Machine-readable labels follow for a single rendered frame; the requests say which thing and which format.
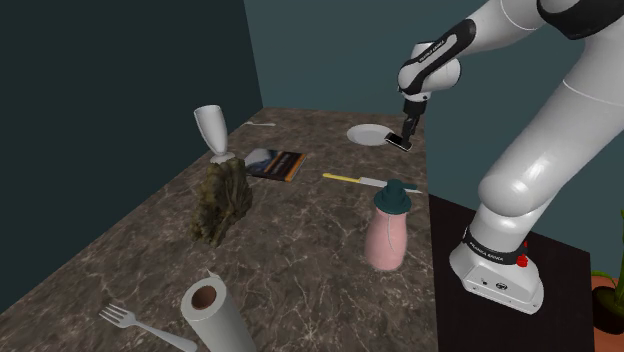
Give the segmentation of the white round plate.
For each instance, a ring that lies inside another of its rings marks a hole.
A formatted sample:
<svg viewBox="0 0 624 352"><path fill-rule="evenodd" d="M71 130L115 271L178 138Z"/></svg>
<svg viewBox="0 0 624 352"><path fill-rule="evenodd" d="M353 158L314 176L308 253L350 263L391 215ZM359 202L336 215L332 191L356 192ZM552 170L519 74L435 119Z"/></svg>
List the white round plate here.
<svg viewBox="0 0 624 352"><path fill-rule="evenodd" d="M382 146L386 144L385 137L392 130L379 124L359 124L351 127L346 135L347 138L358 145Z"/></svg>

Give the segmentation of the pink soap dispenser teal pump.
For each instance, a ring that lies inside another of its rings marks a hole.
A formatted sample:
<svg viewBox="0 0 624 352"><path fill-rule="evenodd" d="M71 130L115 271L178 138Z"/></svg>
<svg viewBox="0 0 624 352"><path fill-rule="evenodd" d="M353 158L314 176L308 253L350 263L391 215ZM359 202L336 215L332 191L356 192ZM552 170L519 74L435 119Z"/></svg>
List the pink soap dispenser teal pump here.
<svg viewBox="0 0 624 352"><path fill-rule="evenodd" d="M417 186L391 179L373 198L375 213L367 230L364 255L377 270L393 271L403 262L407 248L406 217L412 206L409 191L418 193Z"/></svg>

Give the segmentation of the black and white phone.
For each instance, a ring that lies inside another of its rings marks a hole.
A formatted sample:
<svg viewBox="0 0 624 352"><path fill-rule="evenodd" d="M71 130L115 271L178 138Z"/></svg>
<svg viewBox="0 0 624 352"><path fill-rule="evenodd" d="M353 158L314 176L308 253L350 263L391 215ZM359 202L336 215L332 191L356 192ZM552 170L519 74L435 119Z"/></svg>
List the black and white phone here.
<svg viewBox="0 0 624 352"><path fill-rule="evenodd" d="M393 132L388 133L384 137L384 140L387 143L389 143L389 144L391 144L391 145L393 145L393 146L395 146L395 147L397 147L397 148L399 148L399 149L401 149L402 151L405 151L405 152L409 152L411 150L411 148L412 148L412 143L409 141L408 138L404 138L404 137L402 137L400 135L397 135L397 134L395 134Z"/></svg>

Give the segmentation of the dark cover book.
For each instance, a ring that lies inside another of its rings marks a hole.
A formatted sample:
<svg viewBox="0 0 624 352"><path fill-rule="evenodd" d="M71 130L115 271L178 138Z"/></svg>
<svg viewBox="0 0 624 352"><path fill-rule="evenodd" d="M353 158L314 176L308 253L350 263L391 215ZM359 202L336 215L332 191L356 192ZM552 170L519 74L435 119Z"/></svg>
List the dark cover book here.
<svg viewBox="0 0 624 352"><path fill-rule="evenodd" d="M305 153L255 148L245 158L248 175L291 182L305 162Z"/></svg>

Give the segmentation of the yellow handled knife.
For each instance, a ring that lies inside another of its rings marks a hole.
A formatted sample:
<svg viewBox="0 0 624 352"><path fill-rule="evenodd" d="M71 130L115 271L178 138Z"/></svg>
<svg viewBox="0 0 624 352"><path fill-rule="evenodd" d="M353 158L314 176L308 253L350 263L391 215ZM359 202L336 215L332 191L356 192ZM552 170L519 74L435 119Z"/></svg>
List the yellow handled knife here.
<svg viewBox="0 0 624 352"><path fill-rule="evenodd" d="M382 180L377 180L377 179L372 179L372 178L367 178L367 177L350 178L350 177L335 175L335 174L331 174L331 173L323 173L322 176L324 178L328 178L328 179L334 179L334 180L339 180L339 181L363 184L363 185L374 186L374 187L378 187L378 188L383 188L383 187L387 186L387 181L382 181ZM408 193L421 194L421 191L419 191L417 189L416 185L404 184L402 182L399 182L399 184Z"/></svg>

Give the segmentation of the white paper towel roll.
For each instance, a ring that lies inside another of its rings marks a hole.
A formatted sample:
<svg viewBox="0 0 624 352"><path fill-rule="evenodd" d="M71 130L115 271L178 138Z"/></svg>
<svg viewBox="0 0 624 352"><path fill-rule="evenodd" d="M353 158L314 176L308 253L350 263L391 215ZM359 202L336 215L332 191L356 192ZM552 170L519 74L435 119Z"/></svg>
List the white paper towel roll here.
<svg viewBox="0 0 624 352"><path fill-rule="evenodd" d="M257 352L223 280L214 273L190 286L181 312L210 352Z"/></svg>

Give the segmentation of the green potted plant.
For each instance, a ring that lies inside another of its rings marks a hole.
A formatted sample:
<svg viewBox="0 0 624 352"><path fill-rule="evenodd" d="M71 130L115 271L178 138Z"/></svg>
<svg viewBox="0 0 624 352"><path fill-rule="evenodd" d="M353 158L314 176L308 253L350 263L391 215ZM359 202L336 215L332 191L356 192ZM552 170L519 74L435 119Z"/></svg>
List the green potted plant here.
<svg viewBox="0 0 624 352"><path fill-rule="evenodd" d="M624 251L618 282L606 272L592 270L592 277L610 280L612 286L598 286L592 290L593 326L612 335L624 333Z"/></svg>

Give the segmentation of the white tall cup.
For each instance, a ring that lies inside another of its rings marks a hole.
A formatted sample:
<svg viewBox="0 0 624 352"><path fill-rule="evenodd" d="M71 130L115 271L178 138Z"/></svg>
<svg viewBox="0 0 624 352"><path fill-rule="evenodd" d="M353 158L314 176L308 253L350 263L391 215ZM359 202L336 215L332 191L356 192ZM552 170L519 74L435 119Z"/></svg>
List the white tall cup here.
<svg viewBox="0 0 624 352"><path fill-rule="evenodd" d="M228 132L222 109L218 105L206 105L194 110L198 129L214 153L210 162L221 164L235 157L228 148Z"/></svg>

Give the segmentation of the silver fork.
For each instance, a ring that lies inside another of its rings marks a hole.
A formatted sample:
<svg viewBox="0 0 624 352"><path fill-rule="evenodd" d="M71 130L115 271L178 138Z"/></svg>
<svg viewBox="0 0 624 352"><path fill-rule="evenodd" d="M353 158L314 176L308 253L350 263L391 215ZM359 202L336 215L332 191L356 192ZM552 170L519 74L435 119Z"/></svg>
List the silver fork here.
<svg viewBox="0 0 624 352"><path fill-rule="evenodd" d="M197 352L198 346L195 342L145 325L136 319L136 316L133 312L118 307L112 303L109 303L107 306L105 306L98 313L98 315L118 328L125 329L128 327L139 327L156 336L157 338L176 347L182 352Z"/></svg>

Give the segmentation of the olive green rock figure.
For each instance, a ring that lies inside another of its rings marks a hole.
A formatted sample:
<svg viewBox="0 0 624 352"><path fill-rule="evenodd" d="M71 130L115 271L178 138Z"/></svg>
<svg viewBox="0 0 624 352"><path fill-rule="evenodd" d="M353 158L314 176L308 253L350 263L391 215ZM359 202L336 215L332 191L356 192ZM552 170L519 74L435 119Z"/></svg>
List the olive green rock figure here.
<svg viewBox="0 0 624 352"><path fill-rule="evenodd" d="M190 236L194 241L202 240L213 248L218 247L229 228L246 216L252 203L253 192L242 159L211 163L198 188Z"/></svg>

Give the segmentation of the black robot stand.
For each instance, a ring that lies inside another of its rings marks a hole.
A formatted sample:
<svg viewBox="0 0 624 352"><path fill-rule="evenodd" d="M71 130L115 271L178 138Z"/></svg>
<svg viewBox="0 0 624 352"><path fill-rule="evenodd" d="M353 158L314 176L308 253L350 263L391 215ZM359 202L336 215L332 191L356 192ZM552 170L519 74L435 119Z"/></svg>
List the black robot stand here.
<svg viewBox="0 0 624 352"><path fill-rule="evenodd" d="M542 307L527 315L467 292L449 264L475 212L429 197L440 352L594 352L590 254L528 235L544 283Z"/></svg>

